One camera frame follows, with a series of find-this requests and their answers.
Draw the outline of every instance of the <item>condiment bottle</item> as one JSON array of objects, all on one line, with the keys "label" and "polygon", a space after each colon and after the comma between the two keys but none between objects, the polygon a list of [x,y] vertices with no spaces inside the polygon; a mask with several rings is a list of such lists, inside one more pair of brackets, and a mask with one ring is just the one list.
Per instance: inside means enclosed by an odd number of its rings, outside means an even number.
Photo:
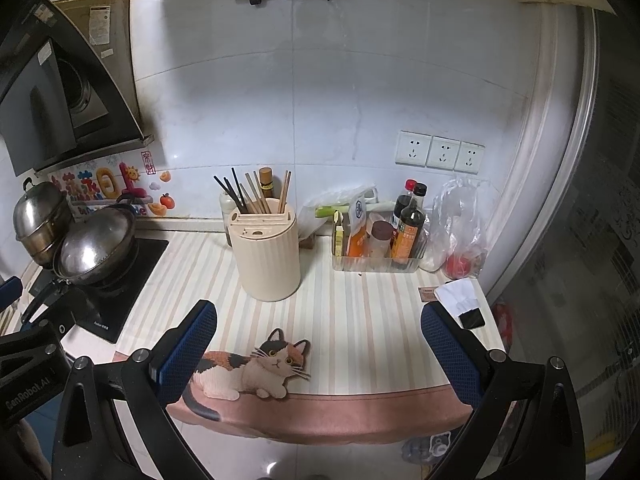
[{"label": "condiment bottle", "polygon": [[229,216],[236,208],[234,200],[226,194],[225,191],[220,193],[220,211],[222,211],[222,221],[225,224],[226,244],[231,247],[231,237],[229,236]]},{"label": "condiment bottle", "polygon": [[391,217],[391,225],[394,228],[394,232],[398,230],[398,221],[400,220],[400,213],[402,209],[409,205],[411,201],[411,195],[414,191],[415,180],[409,179],[404,183],[404,191],[398,196],[396,205],[394,207],[394,213]]},{"label": "condiment bottle", "polygon": [[391,237],[394,229],[389,222],[377,220],[371,227],[371,236],[367,243],[367,251],[370,258],[384,258],[389,252]]},{"label": "condiment bottle", "polygon": [[271,168],[260,168],[260,188],[265,198],[273,198],[273,172]]},{"label": "condiment bottle", "polygon": [[414,186],[414,195],[411,197],[409,205],[402,209],[398,222],[398,232],[396,233],[391,257],[398,264],[405,264],[411,254],[411,248],[424,224],[424,213],[422,212],[422,202],[427,194],[427,187],[417,182]]}]

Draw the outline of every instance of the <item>cardboard label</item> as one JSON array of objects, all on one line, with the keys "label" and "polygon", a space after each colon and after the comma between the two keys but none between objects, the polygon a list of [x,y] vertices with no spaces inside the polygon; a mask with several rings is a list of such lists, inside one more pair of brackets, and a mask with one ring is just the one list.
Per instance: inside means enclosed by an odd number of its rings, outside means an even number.
[{"label": "cardboard label", "polygon": [[91,7],[89,9],[89,43],[92,45],[109,44],[111,28],[111,6]]},{"label": "cardboard label", "polygon": [[47,23],[53,18],[53,12],[45,4],[41,4],[33,13],[42,23]]},{"label": "cardboard label", "polygon": [[418,293],[420,294],[420,301],[423,301],[424,303],[436,301],[438,298],[436,298],[434,291],[437,288],[437,286],[419,286]]}]

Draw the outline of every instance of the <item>black cooktop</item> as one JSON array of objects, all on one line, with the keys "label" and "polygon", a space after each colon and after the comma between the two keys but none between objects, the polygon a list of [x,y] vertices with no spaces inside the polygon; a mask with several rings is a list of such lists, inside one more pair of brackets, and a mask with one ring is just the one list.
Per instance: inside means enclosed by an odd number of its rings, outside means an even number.
[{"label": "black cooktop", "polygon": [[[51,294],[44,304],[68,307],[76,316],[76,325],[115,343],[140,291],[169,244],[167,240],[136,240],[136,260],[130,270],[118,280],[116,286],[111,286],[105,291],[91,286],[71,285],[62,293]],[[42,269],[29,292],[35,296],[53,277],[53,272]]]}]

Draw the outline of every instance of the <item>pot handle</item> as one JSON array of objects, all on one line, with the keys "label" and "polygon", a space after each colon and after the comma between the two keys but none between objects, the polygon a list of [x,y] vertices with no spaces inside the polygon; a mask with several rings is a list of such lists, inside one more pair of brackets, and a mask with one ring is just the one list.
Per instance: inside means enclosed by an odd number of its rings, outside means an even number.
[{"label": "pot handle", "polygon": [[31,319],[31,316],[40,308],[40,306],[44,303],[44,301],[58,288],[58,285],[61,282],[58,279],[53,279],[44,288],[36,295],[35,298],[31,300],[29,306],[25,309],[20,317],[20,321],[22,323],[28,322]]},{"label": "pot handle", "polygon": [[[128,200],[128,202],[122,203],[121,200]],[[123,193],[121,194],[117,199],[116,199],[116,203],[115,204],[111,204],[108,207],[113,207],[116,209],[124,209],[126,211],[129,211],[131,213],[133,213],[133,216],[136,215],[136,208],[134,208],[131,204],[134,201],[134,196],[131,193]]]}]

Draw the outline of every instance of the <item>cartoon cat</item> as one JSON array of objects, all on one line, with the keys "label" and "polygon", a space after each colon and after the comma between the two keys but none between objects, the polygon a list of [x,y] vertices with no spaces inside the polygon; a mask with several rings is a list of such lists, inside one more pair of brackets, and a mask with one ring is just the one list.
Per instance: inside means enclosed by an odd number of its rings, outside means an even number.
[{"label": "cartoon cat", "polygon": [[309,347],[306,339],[295,344],[285,341],[282,329],[276,328],[249,357],[229,352],[207,352],[182,398],[192,412],[212,420],[220,420],[220,416],[195,400],[191,383],[212,399],[236,400],[241,392],[255,393],[261,399],[281,399],[287,394],[284,385],[287,378],[299,376],[308,379],[309,375],[303,369]]}]

